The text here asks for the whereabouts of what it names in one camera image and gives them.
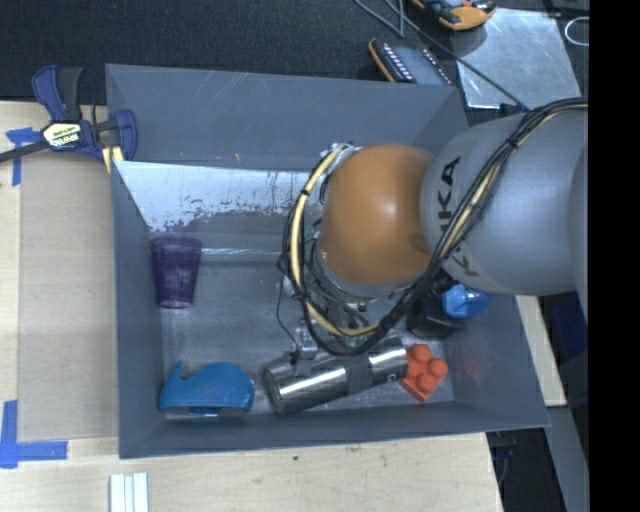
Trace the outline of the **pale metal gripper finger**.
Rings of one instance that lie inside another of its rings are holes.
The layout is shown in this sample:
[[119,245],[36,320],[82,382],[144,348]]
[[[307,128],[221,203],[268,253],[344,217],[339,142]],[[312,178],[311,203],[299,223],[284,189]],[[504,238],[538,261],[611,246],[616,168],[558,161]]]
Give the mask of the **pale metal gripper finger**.
[[294,340],[289,351],[289,362],[295,376],[309,376],[318,352],[318,345],[307,327],[295,329]]

